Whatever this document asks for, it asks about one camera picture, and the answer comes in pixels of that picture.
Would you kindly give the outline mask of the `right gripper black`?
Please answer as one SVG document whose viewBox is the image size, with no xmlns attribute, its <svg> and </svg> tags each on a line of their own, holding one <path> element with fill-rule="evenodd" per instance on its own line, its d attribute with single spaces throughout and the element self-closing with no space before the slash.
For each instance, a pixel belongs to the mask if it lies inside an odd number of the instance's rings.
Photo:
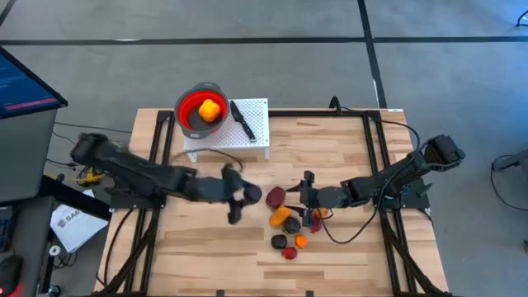
<svg viewBox="0 0 528 297">
<path fill-rule="evenodd" d="M 302 217 L 304 227 L 314 225 L 313 210 L 346 208 L 350 206 L 351 198 L 345 188 L 327 186 L 324 188 L 313 188 L 314 174 L 311 171 L 304 172 L 304 179 L 297 186 L 293 186 L 285 192 L 299 192 L 299 201 L 303 207 L 287 205 L 286 208 L 296 212 Z"/>
</svg>

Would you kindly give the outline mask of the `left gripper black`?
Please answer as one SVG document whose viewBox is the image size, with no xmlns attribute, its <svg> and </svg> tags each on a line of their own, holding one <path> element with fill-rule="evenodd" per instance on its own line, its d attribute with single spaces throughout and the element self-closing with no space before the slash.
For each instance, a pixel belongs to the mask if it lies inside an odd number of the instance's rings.
<svg viewBox="0 0 528 297">
<path fill-rule="evenodd" d="M 248 205 L 255 205 L 258 201 L 249 200 L 246 196 L 241 200 L 236 200 L 234 194 L 238 190 L 244 189 L 243 194 L 246 195 L 247 187 L 260 187 L 249 181 L 244 181 L 239 172 L 230 163 L 222 168 L 221 173 L 224 183 L 224 193 L 226 195 L 224 201 L 229 204 L 228 221 L 231 225 L 235 225 L 242 218 L 242 209 Z"/>
</svg>

